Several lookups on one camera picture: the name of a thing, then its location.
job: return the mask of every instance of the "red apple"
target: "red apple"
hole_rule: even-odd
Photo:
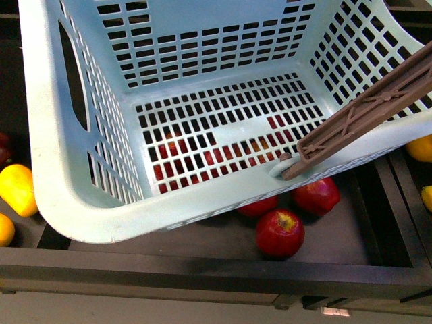
[[[304,242],[304,226],[296,214],[274,209],[256,225],[256,246],[270,257],[284,259],[297,253]]]
[[[232,160],[233,159],[232,154],[230,153],[229,150],[224,150],[224,153],[225,153],[226,159],[228,159],[228,160]],[[223,157],[222,152],[221,152],[220,149],[214,148],[213,149],[213,154],[215,155],[215,157],[211,156],[211,152],[210,151],[205,151],[204,152],[204,158],[205,158],[205,161],[207,162],[207,165],[213,165],[213,164],[215,164],[215,162],[222,163],[222,162],[225,161],[225,158]]]
[[[279,202],[278,196],[269,197],[263,200],[253,202],[249,205],[238,207],[237,212],[244,216],[257,218],[264,215],[267,211],[276,208]]]
[[[165,135],[165,138],[167,140],[170,140],[170,139],[172,139],[174,137],[178,137],[178,136],[181,136],[181,134],[179,132],[174,132],[174,134],[167,133]],[[180,153],[187,153],[188,152],[188,147],[186,146],[186,142],[184,140],[171,141],[171,142],[168,142],[167,145],[168,145],[168,150],[167,150],[167,146],[164,144],[161,144],[158,146],[162,159],[166,159],[168,157],[168,151],[172,157],[179,155]]]
[[[0,132],[0,167],[12,162],[12,150],[10,137]]]
[[[324,216],[340,202],[338,187],[330,177],[293,189],[290,194],[297,206],[318,216]]]

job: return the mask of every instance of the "yellow fruit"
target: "yellow fruit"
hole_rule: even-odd
[[[0,197],[22,217],[38,211],[33,193],[33,174],[20,164],[6,167],[0,173]]]
[[[421,190],[421,200],[426,208],[432,212],[432,186],[426,186]]]
[[[15,235],[15,225],[8,216],[0,213],[0,246],[8,246]]]
[[[432,162],[432,134],[409,142],[405,149],[417,161]]]

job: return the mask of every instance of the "black tray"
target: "black tray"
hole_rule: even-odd
[[[1,41],[0,70],[5,84],[0,129],[11,132],[20,147],[16,162],[30,166],[18,40]],[[398,152],[335,176],[342,201],[322,218],[295,210],[289,194],[281,195],[281,205],[297,211],[306,226],[304,246],[286,261],[261,255],[254,245],[255,221],[235,211],[170,232],[90,245],[64,238],[40,215],[20,218],[3,202],[0,211],[16,223],[17,236],[11,247],[0,248],[0,289],[121,295],[119,287],[175,288],[272,299],[412,298],[432,287],[432,245],[421,229],[430,219],[413,198],[416,176]]]

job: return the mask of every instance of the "brown plastic arm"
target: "brown plastic arm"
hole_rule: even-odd
[[[432,41],[298,141],[290,180],[324,161],[432,91]]]

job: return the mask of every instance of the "basket handle hole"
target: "basket handle hole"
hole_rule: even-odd
[[[76,119],[80,125],[86,130],[88,129],[88,112],[86,110],[86,102],[81,85],[80,71],[78,69],[77,59],[74,53],[74,48],[69,34],[66,32],[63,24],[59,22],[61,45],[63,48],[63,58],[66,66],[67,83],[69,84],[70,98],[72,109],[74,110]]]

